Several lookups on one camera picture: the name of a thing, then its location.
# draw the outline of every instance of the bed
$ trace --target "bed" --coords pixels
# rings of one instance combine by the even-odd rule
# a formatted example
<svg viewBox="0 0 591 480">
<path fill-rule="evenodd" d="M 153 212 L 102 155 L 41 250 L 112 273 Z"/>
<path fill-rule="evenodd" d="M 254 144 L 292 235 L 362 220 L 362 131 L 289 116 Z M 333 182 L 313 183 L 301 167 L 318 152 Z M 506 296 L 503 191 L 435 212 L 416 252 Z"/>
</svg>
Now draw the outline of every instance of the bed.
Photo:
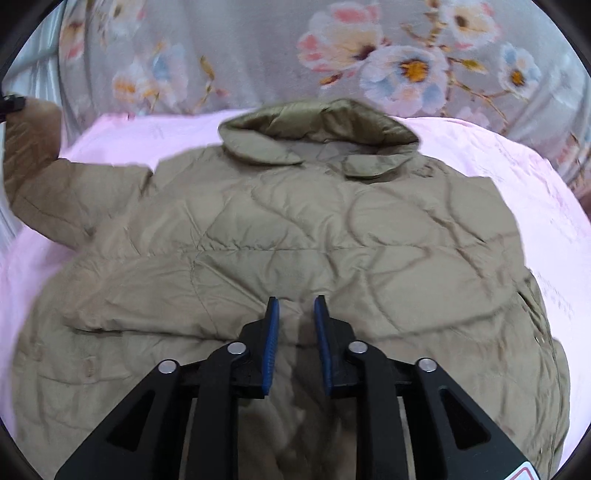
<svg viewBox="0 0 591 480">
<path fill-rule="evenodd" d="M 571 425 L 564 445 L 562 463 L 565 463 L 591 423 L 591 378 L 584 361 L 585 339 L 591 333 L 585 322 L 591 307 L 588 295 L 591 226 L 567 187 L 569 184 L 584 203 L 588 189 L 585 167 L 589 145 L 586 136 L 591 115 L 587 97 L 589 77 L 583 63 L 552 21 L 530 0 L 518 4 L 515 7 L 514 2 L 512 6 L 495 2 L 493 9 L 476 1 L 446 3 L 426 0 L 412 4 L 401 2 L 401 10 L 389 10 L 374 4 L 327 2 L 324 8 L 322 5 L 301 7 L 301 12 L 298 8 L 297 15 L 301 15 L 299 29 L 279 28 L 281 12 L 269 12 L 263 16 L 266 23 L 252 29 L 273 31 L 271 29 L 275 28 L 280 31 L 278 42 L 284 42 L 284 45 L 273 48 L 288 51 L 289 55 L 285 54 L 283 58 L 270 51 L 271 46 L 258 37 L 251 39 L 259 52 L 255 55 L 253 41 L 248 43 L 245 38 L 232 38 L 228 41 L 229 46 L 222 44 L 215 37 L 216 33 L 209 29 L 211 27 L 204 29 L 203 35 L 211 35 L 203 43 L 196 42 L 193 33 L 182 29 L 173 34 L 178 36 L 176 38 L 154 42 L 161 31 L 167 31 L 168 25 L 149 1 L 127 2 L 125 6 L 130 10 L 119 13 L 117 6 L 123 7 L 123 3 L 69 2 L 60 45 L 61 95 L 67 114 L 64 144 L 71 145 L 64 155 L 76 161 L 97 162 L 100 158 L 105 163 L 116 164 L 144 147 L 149 148 L 149 162 L 154 166 L 158 160 L 176 151 L 217 142 L 218 123 L 236 112 L 205 113 L 249 108 L 280 99 L 352 96 L 393 115 L 432 114 L 431 118 L 405 121 L 421 137 L 431 139 L 424 142 L 423 153 L 440 158 L 469 176 L 493 178 L 518 220 L 527 265 L 543 291 L 553 335 L 561 341 L 569 359 Z M 482 35 L 459 38 L 462 36 L 461 25 L 457 24 L 458 15 L 453 15 L 450 8 L 460 7 L 469 20 L 484 22 L 490 35 L 486 38 Z M 545 7 L 563 21 L 557 20 L 563 29 L 574 28 L 573 24 L 565 27 L 564 11 L 555 12 L 552 9 L 556 6 L 552 5 Z M 536 28 L 527 32 L 527 36 L 516 34 L 516 38 L 509 38 L 519 30 L 519 22 L 511 16 L 513 8 L 535 18 L 533 25 Z M 87 20 L 91 18 L 88 17 L 89 11 L 95 13 L 92 21 Z M 155 17 L 150 20 L 148 28 L 146 16 L 150 12 Z M 178 18 L 182 12 L 179 7 L 170 18 L 175 15 Z M 212 15 L 204 23 L 211 23 L 212 18 L 220 22 L 236 22 L 237 18 L 254 21 L 255 13 L 249 10 L 229 14 L 224 7 L 219 7 L 218 11 L 212 11 Z M 446 19 L 456 21 L 457 31 L 450 27 L 448 31 L 437 32 L 438 28 L 445 30 L 441 23 Z M 313 41 L 321 37 L 326 44 L 326 32 L 336 27 L 348 28 L 353 34 L 358 34 L 360 28 L 364 35 L 369 31 L 373 38 L 379 38 L 379 48 L 363 53 L 365 58 L 361 58 L 360 53 L 353 65 L 337 64 L 335 59 L 327 58 L 326 49 L 320 48 L 318 43 L 314 45 Z M 560 42 L 548 41 L 536 47 L 539 50 L 534 50 L 536 40 L 550 34 Z M 185 42 L 184 38 L 191 38 L 191 41 Z M 438 42 L 436 46 L 443 59 L 424 57 L 420 50 L 428 47 L 425 42 L 429 41 Z M 141 51 L 141 45 L 150 42 L 155 43 L 154 48 Z M 407 44 L 412 44 L 411 48 L 396 50 L 396 46 Z M 247 55 L 248 52 L 242 53 L 245 45 L 250 45 L 248 52 L 251 56 Z M 441 72 L 446 78 L 433 78 L 431 83 L 441 87 L 443 99 L 428 97 L 425 91 L 417 90 L 406 92 L 409 95 L 406 98 L 399 98 L 392 92 L 387 94 L 388 90 L 384 90 L 387 85 L 379 78 L 379 57 L 374 54 L 373 60 L 370 59 L 374 51 L 382 48 L 386 49 L 383 55 L 402 60 L 401 55 L 410 55 L 407 60 L 419 59 L 432 70 L 445 61 L 448 66 L 453 66 L 457 75 L 450 75 L 451 69 L 442 67 Z M 577 46 L 579 53 L 584 49 L 584 43 Z M 191 63 L 187 61 L 189 58 L 199 61 Z M 271 65 L 265 58 L 282 60 L 277 64 L 270 62 Z M 222 63 L 221 59 L 231 61 Z M 535 84 L 537 87 L 530 92 L 518 90 L 519 85 L 513 85 L 512 90 L 507 83 L 511 77 L 502 77 L 503 72 L 511 73 L 508 69 L 519 62 L 527 66 L 531 75 L 529 79 L 517 78 L 518 83 L 524 83 L 521 87 L 526 87 L 529 80 L 530 86 Z M 411 67 L 415 69 L 414 74 L 424 74 L 420 64 L 409 64 L 409 69 Z M 236 69 L 241 72 L 239 81 L 233 77 Z M 494 90 L 491 83 L 494 87 L 500 85 L 502 90 Z M 119 115 L 106 115 L 110 112 Z M 166 113 L 184 116 L 162 116 Z M 449 117 L 463 117 L 464 120 Z M 505 140 L 491 131 L 526 146 Z M 63 247 L 51 244 L 31 230 L 24 229 L 19 234 L 2 265 L 0 335 L 3 339 L 14 341 L 19 322 L 24 320 L 43 281 L 70 255 Z M 9 385 L 5 375 L 11 357 L 10 348 L 3 349 L 2 355 L 0 393 L 3 403 L 0 413 L 4 419 L 10 418 Z M 10 420 L 7 425 L 14 431 Z"/>
</svg>

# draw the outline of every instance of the floral curtain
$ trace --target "floral curtain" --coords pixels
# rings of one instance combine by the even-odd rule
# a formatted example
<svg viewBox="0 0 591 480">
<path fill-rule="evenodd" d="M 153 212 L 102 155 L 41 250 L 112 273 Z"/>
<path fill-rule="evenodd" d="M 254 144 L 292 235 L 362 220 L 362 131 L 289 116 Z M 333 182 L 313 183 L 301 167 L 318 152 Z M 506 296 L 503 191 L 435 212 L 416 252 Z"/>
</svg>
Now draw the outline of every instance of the floral curtain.
<svg viewBox="0 0 591 480">
<path fill-rule="evenodd" d="M 73 139 L 100 114 L 363 99 L 462 118 L 591 183 L 590 79 L 531 0 L 75 0 L 60 42 Z"/>
</svg>

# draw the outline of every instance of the silver bolt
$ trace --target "silver bolt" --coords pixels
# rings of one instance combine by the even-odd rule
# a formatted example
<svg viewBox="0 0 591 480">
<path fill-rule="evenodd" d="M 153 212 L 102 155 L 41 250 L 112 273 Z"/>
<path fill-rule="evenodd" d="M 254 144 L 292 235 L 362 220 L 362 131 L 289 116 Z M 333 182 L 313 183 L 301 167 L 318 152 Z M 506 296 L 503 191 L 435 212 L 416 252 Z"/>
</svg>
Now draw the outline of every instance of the silver bolt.
<svg viewBox="0 0 591 480">
<path fill-rule="evenodd" d="M 349 350 L 353 353 L 365 353 L 368 351 L 367 343 L 355 341 L 349 344 Z"/>
<path fill-rule="evenodd" d="M 158 371 L 161 374 L 171 374 L 177 369 L 177 363 L 174 360 L 164 360 L 158 364 Z"/>
<path fill-rule="evenodd" d="M 434 372 L 437 368 L 437 362 L 431 358 L 421 358 L 418 361 L 418 367 L 424 372 Z"/>
<path fill-rule="evenodd" d="M 242 342 L 230 343 L 230 345 L 228 345 L 228 352 L 232 355 L 242 355 L 246 352 L 246 345 Z"/>
</svg>

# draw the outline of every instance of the pink bedsheet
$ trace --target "pink bedsheet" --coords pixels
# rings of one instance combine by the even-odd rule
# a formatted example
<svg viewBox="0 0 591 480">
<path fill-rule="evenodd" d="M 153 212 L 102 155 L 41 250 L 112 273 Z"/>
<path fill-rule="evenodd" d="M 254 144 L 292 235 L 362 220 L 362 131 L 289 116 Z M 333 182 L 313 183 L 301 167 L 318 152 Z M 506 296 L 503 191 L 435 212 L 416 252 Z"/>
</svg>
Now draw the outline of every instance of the pink bedsheet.
<svg viewBox="0 0 591 480">
<path fill-rule="evenodd" d="M 62 152 L 87 163 L 143 163 L 192 147 L 219 143 L 220 121 L 239 114 L 201 117 L 104 116 Z M 553 335 L 569 360 L 570 430 L 563 462 L 591 423 L 591 225 L 550 164 L 529 148 L 470 123 L 441 118 L 403 120 L 423 140 L 421 151 L 468 176 L 491 177 L 513 211 L 526 263 L 543 292 Z M 14 344 L 34 297 L 72 256 L 65 247 L 24 228 L 0 268 L 0 415 L 14 434 L 9 371 Z"/>
</svg>

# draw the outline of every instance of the gray background fabric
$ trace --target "gray background fabric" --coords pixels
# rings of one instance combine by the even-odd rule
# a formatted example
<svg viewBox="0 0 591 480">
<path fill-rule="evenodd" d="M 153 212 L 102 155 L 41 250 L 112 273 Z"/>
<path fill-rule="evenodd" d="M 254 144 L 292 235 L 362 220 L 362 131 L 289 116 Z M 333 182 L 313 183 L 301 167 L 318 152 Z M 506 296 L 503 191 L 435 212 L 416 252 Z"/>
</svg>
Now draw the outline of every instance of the gray background fabric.
<svg viewBox="0 0 591 480">
<path fill-rule="evenodd" d="M 311 19 L 343 8 L 379 12 L 375 24 L 385 40 L 379 48 L 422 48 L 404 24 L 428 37 L 434 19 L 453 22 L 458 12 L 469 21 L 483 22 L 485 30 L 498 30 L 496 35 L 477 35 L 466 49 L 457 47 L 457 28 L 440 25 L 437 45 L 447 47 L 448 57 L 471 62 L 470 68 L 453 65 L 456 79 L 470 92 L 456 86 L 443 109 L 409 115 L 408 110 L 388 111 L 385 102 L 366 95 L 361 83 L 373 54 L 360 60 L 357 71 L 314 72 L 298 59 L 298 41 L 310 31 Z M 496 96 L 504 91 L 500 58 L 507 44 L 524 49 L 524 58 L 539 69 L 526 99 L 511 93 Z M 400 116 L 447 115 L 485 124 L 548 158 L 573 189 L 584 183 L 581 172 L 591 141 L 589 75 L 562 33 L 531 0 L 71 0 L 60 58 L 71 141 L 107 112 L 192 115 L 296 99 L 351 97 Z M 339 75 L 338 81 L 321 87 L 320 82 Z M 122 77 L 131 78 L 134 94 L 115 92 L 113 86 Z M 142 98 L 140 90 L 151 94 Z M 482 95 L 491 95 L 495 107 Z"/>
</svg>

